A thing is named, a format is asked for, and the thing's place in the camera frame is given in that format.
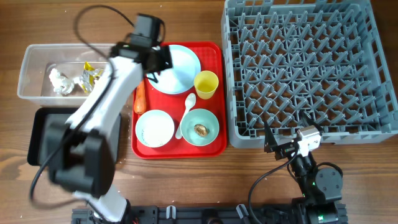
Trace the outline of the white rice grains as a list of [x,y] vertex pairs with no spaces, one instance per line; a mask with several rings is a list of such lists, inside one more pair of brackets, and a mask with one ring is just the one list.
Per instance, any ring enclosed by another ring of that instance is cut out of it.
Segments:
[[174,122],[166,117],[145,119],[142,122],[142,139],[149,147],[168,143],[174,133]]

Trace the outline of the light blue small bowl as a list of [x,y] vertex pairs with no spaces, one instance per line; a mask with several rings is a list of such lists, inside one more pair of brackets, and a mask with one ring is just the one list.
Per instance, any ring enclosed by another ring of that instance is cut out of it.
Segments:
[[174,131],[172,117],[162,110],[145,112],[139,117],[135,126],[138,141],[151,148],[166,145],[174,136]]

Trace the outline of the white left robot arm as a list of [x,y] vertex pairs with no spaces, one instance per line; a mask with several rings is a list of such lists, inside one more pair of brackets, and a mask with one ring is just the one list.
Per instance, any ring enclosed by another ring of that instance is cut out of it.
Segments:
[[131,34],[112,47],[108,69],[86,101],[65,123],[52,123],[44,138],[40,171],[108,223],[130,221],[129,202],[112,186],[115,161],[109,137],[119,112],[145,73],[172,68],[170,50],[157,34]]

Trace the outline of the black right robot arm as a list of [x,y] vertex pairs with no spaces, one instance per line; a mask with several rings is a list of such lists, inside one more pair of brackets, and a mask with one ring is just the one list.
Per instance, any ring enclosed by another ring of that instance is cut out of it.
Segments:
[[292,200],[292,216],[297,223],[347,223],[346,207],[340,203],[343,171],[331,162],[315,162],[312,151],[320,147],[323,130],[303,111],[299,117],[304,127],[284,144],[278,144],[271,127],[264,124],[264,150],[277,160],[288,159],[285,166],[303,194]]

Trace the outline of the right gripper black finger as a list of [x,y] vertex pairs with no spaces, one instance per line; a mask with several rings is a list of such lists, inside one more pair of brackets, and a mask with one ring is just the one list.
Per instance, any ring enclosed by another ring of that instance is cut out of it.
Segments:
[[319,124],[317,124],[314,120],[312,120],[309,116],[307,116],[304,111],[299,111],[299,117],[305,126],[314,126],[317,128],[317,130],[320,133],[323,132],[323,128]]
[[270,126],[268,125],[268,122],[264,122],[264,130],[265,130],[265,145],[266,146],[277,146],[277,141],[275,140],[275,137],[272,133],[272,130]]

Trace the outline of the yellow plastic cup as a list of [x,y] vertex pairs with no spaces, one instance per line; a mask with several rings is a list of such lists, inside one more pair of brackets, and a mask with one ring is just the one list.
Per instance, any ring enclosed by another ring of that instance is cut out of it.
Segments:
[[198,73],[194,79],[196,93],[203,100],[210,99],[215,94],[218,85],[217,74],[208,70]]

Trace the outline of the orange carrot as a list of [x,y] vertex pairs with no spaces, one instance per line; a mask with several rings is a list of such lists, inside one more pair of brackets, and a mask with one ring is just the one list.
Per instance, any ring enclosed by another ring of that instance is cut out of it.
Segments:
[[134,112],[136,114],[143,114],[146,112],[146,90],[144,80],[136,88],[136,97],[134,100]]

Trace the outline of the yellow silver foil wrapper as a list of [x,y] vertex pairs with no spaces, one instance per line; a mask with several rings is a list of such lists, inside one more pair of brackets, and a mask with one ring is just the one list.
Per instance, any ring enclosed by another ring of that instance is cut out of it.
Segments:
[[95,83],[100,79],[104,72],[103,68],[94,68],[90,63],[85,62],[81,75],[74,78],[74,83],[77,84],[84,93],[91,93],[95,87]]

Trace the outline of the brown mushroom piece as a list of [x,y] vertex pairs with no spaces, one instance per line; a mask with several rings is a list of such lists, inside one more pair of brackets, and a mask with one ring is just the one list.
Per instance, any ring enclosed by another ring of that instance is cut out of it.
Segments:
[[194,126],[194,131],[201,137],[206,137],[208,135],[207,128],[202,124],[196,124]]

